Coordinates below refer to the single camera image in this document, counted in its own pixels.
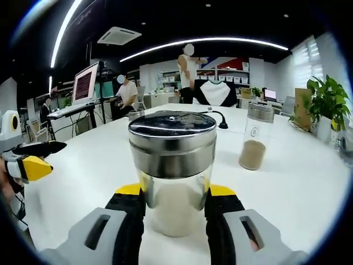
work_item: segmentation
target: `glass shaker bottle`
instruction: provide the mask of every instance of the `glass shaker bottle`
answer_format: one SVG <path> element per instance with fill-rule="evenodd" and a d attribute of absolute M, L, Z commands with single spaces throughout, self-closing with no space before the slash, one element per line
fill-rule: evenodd
<path fill-rule="evenodd" d="M 216 121 L 163 111 L 129 124 L 130 146 L 155 231 L 187 236 L 202 217 L 215 159 Z"/>
<path fill-rule="evenodd" d="M 249 170 L 257 170 L 263 162 L 270 140 L 275 110 L 272 107 L 249 104 L 244 145 L 239 164 Z"/>

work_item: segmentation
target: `ceiling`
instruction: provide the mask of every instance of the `ceiling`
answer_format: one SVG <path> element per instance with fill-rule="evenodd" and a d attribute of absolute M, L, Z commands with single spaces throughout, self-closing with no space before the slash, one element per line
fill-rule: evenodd
<path fill-rule="evenodd" d="M 33 2 L 19 4 L 12 20 L 17 17 L 16 23 L 19 23 Z M 112 57 L 119 61 L 154 46 L 212 36 L 257 39 L 291 50 L 310 35 L 318 36 L 324 32 L 319 12 L 315 6 L 305 3 L 293 6 L 288 3 L 254 4 L 224 0 L 204 3 L 184 0 L 83 0 L 64 34 L 56 67 L 51 70 L 50 61 L 56 37 L 73 0 L 48 2 L 50 8 L 33 19 L 18 42 L 4 54 L 7 70 L 2 71 L 1 81 L 13 76 L 18 82 L 21 98 L 46 93 L 49 75 L 53 75 L 54 84 L 73 80 L 75 73 L 87 66 L 87 44 L 90 41 L 92 58 Z M 7 25 L 7 32 L 13 31 L 16 23 Z M 133 30 L 142 36 L 124 46 L 97 44 L 98 39 L 111 27 Z M 290 54 L 290 51 L 259 44 L 225 41 L 200 42 L 194 46 L 195 56 L 201 57 L 256 57 L 277 63 Z M 167 47 L 137 56 L 123 62 L 121 68 L 129 71 L 146 63 L 176 59 L 182 47 Z"/>

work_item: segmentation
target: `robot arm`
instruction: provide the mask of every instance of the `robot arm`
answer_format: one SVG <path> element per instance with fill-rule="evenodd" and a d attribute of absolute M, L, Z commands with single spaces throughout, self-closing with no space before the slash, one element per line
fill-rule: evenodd
<path fill-rule="evenodd" d="M 124 186 L 105 209 L 97 208 L 75 224 L 62 245 L 40 254 L 53 264 L 137 265 L 145 207 L 139 185 Z M 211 185 L 205 217 L 212 264 L 296 265 L 307 257 L 283 244 L 279 230 L 256 211 L 244 210 L 234 193 L 212 196 Z M 249 239 L 256 242 L 258 251 Z"/>
<path fill-rule="evenodd" d="M 19 183 L 28 184 L 51 173 L 53 168 L 39 157 L 47 157 L 66 146 L 56 141 L 24 144 L 19 121 L 18 113 L 13 110 L 3 116 L 0 113 L 0 154 L 15 193 L 22 189 Z"/>

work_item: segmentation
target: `jar lid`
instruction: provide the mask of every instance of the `jar lid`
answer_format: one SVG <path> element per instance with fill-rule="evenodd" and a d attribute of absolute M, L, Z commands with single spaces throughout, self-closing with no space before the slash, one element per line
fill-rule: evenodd
<path fill-rule="evenodd" d="M 216 137 L 216 121 L 199 113 L 162 111 L 129 124 L 135 166 L 157 178 L 186 178 L 209 168 Z"/>
<path fill-rule="evenodd" d="M 275 109 L 269 106 L 249 103 L 248 117 L 265 123 L 273 123 Z"/>
<path fill-rule="evenodd" d="M 129 124 L 129 132 L 144 137 L 187 137 L 204 134 L 216 127 L 207 115 L 161 111 L 140 117 Z"/>

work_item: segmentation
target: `white pot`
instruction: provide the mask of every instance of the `white pot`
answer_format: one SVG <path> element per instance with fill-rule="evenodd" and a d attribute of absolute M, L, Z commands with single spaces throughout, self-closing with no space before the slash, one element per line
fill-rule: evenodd
<path fill-rule="evenodd" d="M 328 144 L 331 136 L 331 120 L 324 116 L 320 117 L 320 120 L 316 126 L 316 137 Z"/>
<path fill-rule="evenodd" d="M 335 131 L 331 129 L 330 132 L 330 146 L 334 149 L 339 148 L 339 143 L 338 143 L 338 131 Z"/>

